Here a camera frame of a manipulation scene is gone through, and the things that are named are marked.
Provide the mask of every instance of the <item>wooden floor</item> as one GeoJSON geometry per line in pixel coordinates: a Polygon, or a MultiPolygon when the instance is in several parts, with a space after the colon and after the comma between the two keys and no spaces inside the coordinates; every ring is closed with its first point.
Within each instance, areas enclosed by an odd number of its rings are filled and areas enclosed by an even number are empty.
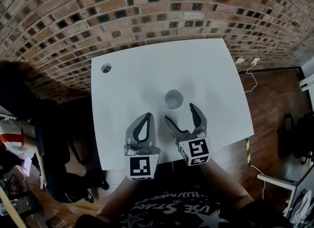
{"type": "MultiPolygon", "coordinates": [[[[258,86],[250,93],[246,93],[253,127],[254,136],[250,138],[251,143],[251,163],[264,173],[271,173],[274,166],[285,166],[284,171],[294,171],[294,165],[278,158],[277,151],[277,129],[282,125],[283,116],[286,113],[293,115],[294,121],[309,112],[308,101],[305,93],[301,93],[298,81],[299,73],[297,69],[284,71],[269,71],[254,73],[258,82],[258,86]]],[[[250,90],[255,82],[251,75],[240,74],[241,81],[245,90],[250,90]]],[[[68,118],[73,124],[73,132],[75,135],[76,145],[82,147],[86,145],[91,148],[91,136],[82,135],[80,128],[91,129],[91,108],[88,99],[83,102],[71,104],[67,108],[68,118]]],[[[228,173],[230,173],[237,181],[239,181],[256,200],[262,198],[263,182],[256,179],[258,173],[254,168],[247,167],[247,152],[245,141],[237,142],[225,147],[223,150],[212,154],[213,159],[221,165],[228,173]]],[[[93,160],[94,164],[98,164],[97,159],[93,160]]],[[[86,168],[78,164],[74,157],[67,164],[68,172],[74,172],[84,175],[86,168]]],[[[45,219],[54,219],[54,224],[63,220],[67,225],[63,227],[71,227],[76,219],[82,214],[95,215],[104,199],[111,194],[124,178],[124,171],[107,171],[107,181],[110,184],[108,191],[93,190],[95,203],[90,204],[81,200],[74,204],[61,204],[54,201],[48,194],[42,193],[38,185],[38,173],[33,171],[31,177],[25,180],[26,187],[31,190],[40,200],[45,209],[45,219]]],[[[287,177],[287,173],[277,175],[279,177],[287,177]]],[[[23,181],[23,177],[19,176],[19,181],[23,181]]],[[[273,195],[279,196],[282,191],[267,186],[265,191],[265,199],[274,201],[273,195]]],[[[35,220],[27,220],[31,227],[38,227],[35,220]]]]}

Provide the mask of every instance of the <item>cable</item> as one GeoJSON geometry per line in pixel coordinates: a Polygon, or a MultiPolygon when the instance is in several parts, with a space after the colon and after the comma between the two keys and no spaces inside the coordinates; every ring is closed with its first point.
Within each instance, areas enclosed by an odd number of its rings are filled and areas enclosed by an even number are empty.
{"type": "MultiPolygon", "coordinates": [[[[251,167],[257,169],[260,173],[264,174],[263,172],[261,172],[258,168],[256,168],[255,166],[251,165],[251,167]]],[[[265,187],[266,187],[266,182],[264,181],[264,188],[263,188],[263,191],[262,191],[262,196],[263,196],[263,200],[264,200],[264,190],[265,190],[265,187]]]]}
{"type": "MultiPolygon", "coordinates": [[[[24,187],[25,187],[24,192],[27,192],[27,187],[26,187],[26,185],[25,185],[25,179],[26,179],[26,176],[24,176],[23,184],[24,184],[24,187]]],[[[39,225],[39,227],[42,228],[41,225],[40,225],[40,223],[39,223],[39,221],[38,221],[38,219],[37,219],[34,215],[30,215],[30,218],[31,218],[31,219],[35,218],[36,221],[37,221],[37,223],[38,223],[38,225],[39,225]]]]}
{"type": "Polygon", "coordinates": [[[256,85],[255,85],[250,91],[246,91],[245,93],[247,93],[247,92],[252,92],[253,89],[257,87],[257,81],[256,81],[256,79],[255,79],[253,73],[248,73],[248,72],[247,72],[248,70],[250,70],[251,68],[253,68],[254,66],[256,66],[256,64],[257,64],[257,62],[256,62],[253,66],[251,66],[250,68],[248,68],[248,69],[246,70],[246,72],[245,72],[246,74],[251,74],[252,77],[253,77],[253,79],[255,80],[255,83],[256,83],[256,85]]]}

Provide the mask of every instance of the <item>person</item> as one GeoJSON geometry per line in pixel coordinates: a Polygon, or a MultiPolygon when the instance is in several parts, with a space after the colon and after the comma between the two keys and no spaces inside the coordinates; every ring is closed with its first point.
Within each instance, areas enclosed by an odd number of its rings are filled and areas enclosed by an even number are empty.
{"type": "Polygon", "coordinates": [[[153,180],[125,178],[96,217],[79,217],[75,228],[271,228],[292,227],[263,200],[248,192],[210,158],[158,165],[153,180]]]}
{"type": "Polygon", "coordinates": [[[9,172],[15,165],[22,167],[24,160],[30,158],[41,173],[40,188],[46,188],[53,199],[64,203],[81,199],[93,203],[89,188],[109,188],[102,170],[87,171],[85,176],[67,173],[65,165],[55,154],[41,157],[36,140],[23,132],[21,122],[0,120],[0,174],[9,172]]]}

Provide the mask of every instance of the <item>black t-shirt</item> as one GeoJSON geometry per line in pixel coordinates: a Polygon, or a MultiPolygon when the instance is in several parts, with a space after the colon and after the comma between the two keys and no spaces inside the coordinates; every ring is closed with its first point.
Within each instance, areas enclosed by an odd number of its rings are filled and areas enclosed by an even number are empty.
{"type": "Polygon", "coordinates": [[[129,211],[110,224],[84,215],[77,221],[82,227],[117,228],[252,228],[292,227],[286,218],[272,210],[264,201],[256,201],[237,210],[215,194],[195,185],[185,190],[162,192],[134,203],[129,211]]]}

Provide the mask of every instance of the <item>black shoe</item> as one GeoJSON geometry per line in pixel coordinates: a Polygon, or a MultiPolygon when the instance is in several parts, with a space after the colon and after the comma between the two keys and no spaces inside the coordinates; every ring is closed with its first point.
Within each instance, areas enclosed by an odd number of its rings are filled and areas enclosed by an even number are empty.
{"type": "Polygon", "coordinates": [[[85,200],[88,201],[88,202],[90,202],[90,203],[93,203],[93,202],[94,202],[94,197],[93,197],[93,195],[90,194],[89,191],[87,191],[87,192],[88,192],[88,196],[85,197],[85,200]]]}
{"type": "Polygon", "coordinates": [[[84,176],[87,188],[102,188],[103,190],[109,189],[106,178],[101,169],[88,170],[84,176]]]}
{"type": "Polygon", "coordinates": [[[104,179],[101,186],[100,186],[103,190],[107,190],[109,189],[109,184],[107,183],[107,181],[104,179]]]}

